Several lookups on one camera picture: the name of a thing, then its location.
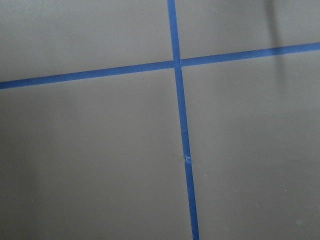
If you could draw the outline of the crossing blue tape strip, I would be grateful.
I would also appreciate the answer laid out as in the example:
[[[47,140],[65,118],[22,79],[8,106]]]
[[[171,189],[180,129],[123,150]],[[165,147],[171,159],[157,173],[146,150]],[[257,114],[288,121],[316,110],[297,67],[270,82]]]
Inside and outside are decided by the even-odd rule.
[[[230,61],[237,61],[237,60],[244,60],[244,59],[312,52],[312,51],[318,51],[319,49],[320,49],[320,44],[318,42],[306,43],[306,44],[298,44],[298,45],[290,45],[290,46],[272,47],[272,48],[265,48],[265,49],[185,58],[180,60],[180,65],[182,67],[189,67],[189,66],[230,62]],[[3,81],[0,83],[0,89],[4,90],[4,89],[84,80],[84,79],[93,79],[93,78],[107,77],[107,76],[117,76],[117,75],[139,73],[139,72],[150,72],[150,71],[157,71],[157,70],[173,69],[174,67],[175,67],[175,61],[169,60],[169,61],[152,62],[152,63],[96,69],[96,70],[81,71],[81,72],[64,73],[64,74],[50,75],[50,76],[32,77],[32,78],[25,78],[25,79]]]

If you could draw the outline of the long blue tape strip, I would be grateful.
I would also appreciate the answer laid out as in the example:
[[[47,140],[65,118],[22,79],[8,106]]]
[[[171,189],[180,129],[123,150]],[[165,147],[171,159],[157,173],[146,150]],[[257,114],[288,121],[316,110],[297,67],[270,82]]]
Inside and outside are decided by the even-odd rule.
[[[197,215],[197,204],[195,195],[195,185],[193,176],[193,165],[190,150],[190,138],[188,132],[188,120],[186,111],[186,100],[184,91],[184,80],[180,56],[180,41],[179,41],[179,31],[178,31],[178,19],[176,12],[176,2],[174,0],[167,1],[168,7],[168,18],[170,27],[170,37],[172,46],[172,56],[173,56],[173,68],[175,74],[175,84],[176,84],[176,94],[177,94],[177,104],[180,122],[180,132],[182,140],[182,150],[184,157],[184,168],[185,168],[185,178],[187,187],[187,197],[190,215],[190,225],[192,238],[198,240],[200,238],[199,225],[198,225],[198,215]]]

